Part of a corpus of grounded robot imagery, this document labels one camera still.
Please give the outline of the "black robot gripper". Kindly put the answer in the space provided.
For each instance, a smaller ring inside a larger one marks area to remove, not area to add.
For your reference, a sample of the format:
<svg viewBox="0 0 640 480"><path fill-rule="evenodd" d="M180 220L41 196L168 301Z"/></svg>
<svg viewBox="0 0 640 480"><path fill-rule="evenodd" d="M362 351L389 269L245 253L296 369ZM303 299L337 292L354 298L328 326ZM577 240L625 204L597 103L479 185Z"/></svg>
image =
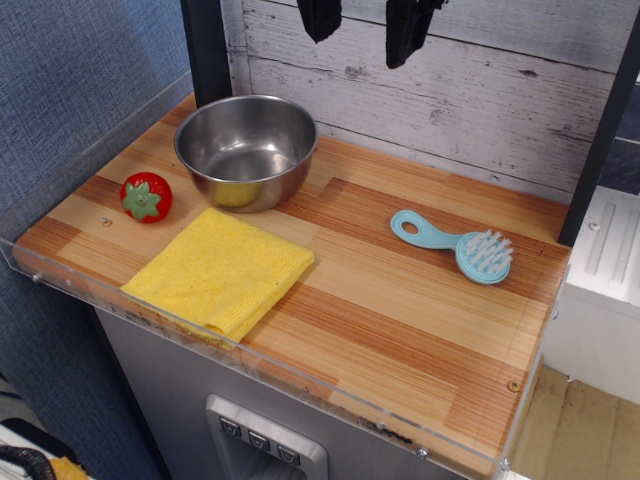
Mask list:
<svg viewBox="0 0 640 480"><path fill-rule="evenodd" d="M390 0L386 2L386 65L396 69L423 47L435 12L449 0ZM341 25L340 0L298 0L307 34L315 43L324 41Z"/></svg>

